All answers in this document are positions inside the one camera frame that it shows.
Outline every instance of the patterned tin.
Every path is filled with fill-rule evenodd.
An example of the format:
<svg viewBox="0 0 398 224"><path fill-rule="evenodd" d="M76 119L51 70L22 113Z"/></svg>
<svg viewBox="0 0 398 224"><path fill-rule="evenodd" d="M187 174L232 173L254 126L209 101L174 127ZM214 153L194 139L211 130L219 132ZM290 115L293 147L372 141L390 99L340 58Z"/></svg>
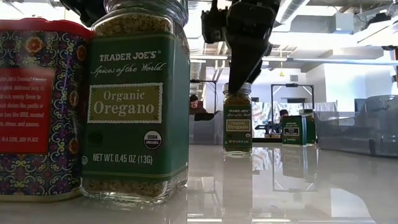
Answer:
<svg viewBox="0 0 398 224"><path fill-rule="evenodd" d="M0 21L0 201L79 195L90 37L70 21Z"/></svg>

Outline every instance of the trader joe's organic oregano jar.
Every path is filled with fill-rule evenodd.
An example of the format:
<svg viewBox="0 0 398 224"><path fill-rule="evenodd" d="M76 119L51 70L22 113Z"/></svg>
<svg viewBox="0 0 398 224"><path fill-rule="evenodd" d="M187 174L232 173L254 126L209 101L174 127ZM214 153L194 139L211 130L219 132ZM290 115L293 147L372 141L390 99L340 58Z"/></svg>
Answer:
<svg viewBox="0 0 398 224"><path fill-rule="evenodd" d="M188 178L187 0L105 0L93 26L84 194L161 202Z"/></svg>
<svg viewBox="0 0 398 224"><path fill-rule="evenodd" d="M246 156L252 151L251 84L245 83L235 94L224 84L224 153Z"/></svg>

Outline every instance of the red label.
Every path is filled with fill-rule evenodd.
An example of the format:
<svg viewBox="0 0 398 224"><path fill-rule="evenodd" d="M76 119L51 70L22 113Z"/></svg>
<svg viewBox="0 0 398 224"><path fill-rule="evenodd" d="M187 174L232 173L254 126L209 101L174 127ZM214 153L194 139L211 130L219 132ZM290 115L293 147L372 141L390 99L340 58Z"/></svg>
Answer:
<svg viewBox="0 0 398 224"><path fill-rule="evenodd" d="M54 76L50 68L0 69L0 153L47 153Z"/></svg>

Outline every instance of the robotic arm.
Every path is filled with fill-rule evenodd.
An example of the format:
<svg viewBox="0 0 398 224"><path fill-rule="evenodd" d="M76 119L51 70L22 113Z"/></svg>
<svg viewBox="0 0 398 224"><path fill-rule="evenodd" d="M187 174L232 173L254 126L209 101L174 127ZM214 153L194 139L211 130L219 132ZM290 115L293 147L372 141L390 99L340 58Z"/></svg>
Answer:
<svg viewBox="0 0 398 224"><path fill-rule="evenodd" d="M106 13L102 0L60 0L91 26ZM217 0L202 12L202 33L206 43L226 41L231 49L229 92L236 93L244 82L253 83L261 72L262 57L271 53L269 37L280 0L232 0L231 7L219 10Z"/></svg>

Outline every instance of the glossy tabletop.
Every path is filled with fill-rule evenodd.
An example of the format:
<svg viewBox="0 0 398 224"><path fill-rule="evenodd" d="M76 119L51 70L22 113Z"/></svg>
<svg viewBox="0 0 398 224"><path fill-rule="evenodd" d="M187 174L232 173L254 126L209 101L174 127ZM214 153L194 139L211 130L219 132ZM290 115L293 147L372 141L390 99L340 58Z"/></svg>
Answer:
<svg viewBox="0 0 398 224"><path fill-rule="evenodd" d="M189 180L168 202L84 197L0 203L0 224L398 223L398 161L258 144L251 157L191 146Z"/></svg>

